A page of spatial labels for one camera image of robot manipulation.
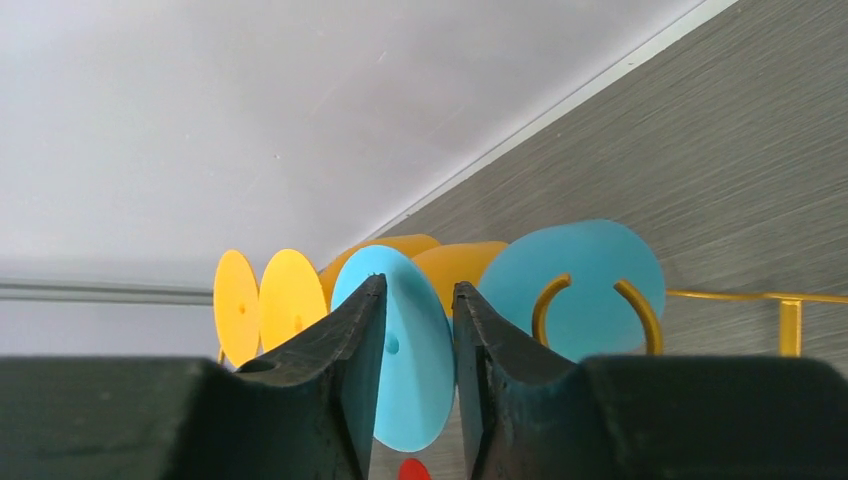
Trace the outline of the red wine glass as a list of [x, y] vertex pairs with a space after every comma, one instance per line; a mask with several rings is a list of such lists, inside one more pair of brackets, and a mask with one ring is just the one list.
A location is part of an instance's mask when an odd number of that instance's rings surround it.
[[431, 480], [426, 466], [417, 458], [403, 460], [397, 472], [398, 480]]

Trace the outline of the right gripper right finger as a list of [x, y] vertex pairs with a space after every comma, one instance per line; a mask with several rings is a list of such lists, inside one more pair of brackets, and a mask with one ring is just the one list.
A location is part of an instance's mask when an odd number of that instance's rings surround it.
[[571, 362], [454, 290], [471, 479], [843, 479], [847, 382], [768, 356]]

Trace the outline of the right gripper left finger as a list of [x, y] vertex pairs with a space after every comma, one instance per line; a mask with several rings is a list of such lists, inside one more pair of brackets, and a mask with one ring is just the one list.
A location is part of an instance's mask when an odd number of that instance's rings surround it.
[[387, 281], [229, 371], [190, 357], [5, 357], [5, 479], [364, 479]]

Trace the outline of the blue wine glass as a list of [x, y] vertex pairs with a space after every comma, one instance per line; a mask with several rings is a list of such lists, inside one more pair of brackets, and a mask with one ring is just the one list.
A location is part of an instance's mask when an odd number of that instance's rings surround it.
[[549, 305], [544, 332], [550, 349], [575, 362], [643, 346], [643, 327], [616, 292], [618, 282], [633, 285], [654, 312], [665, 307], [664, 274], [653, 250], [628, 227], [604, 219], [543, 228], [510, 243], [439, 245], [417, 254], [370, 245], [342, 266], [332, 306], [373, 274], [388, 285], [374, 436], [401, 452], [428, 447], [453, 408], [457, 283], [471, 283], [502, 317], [530, 332], [544, 289], [569, 275], [570, 286]]

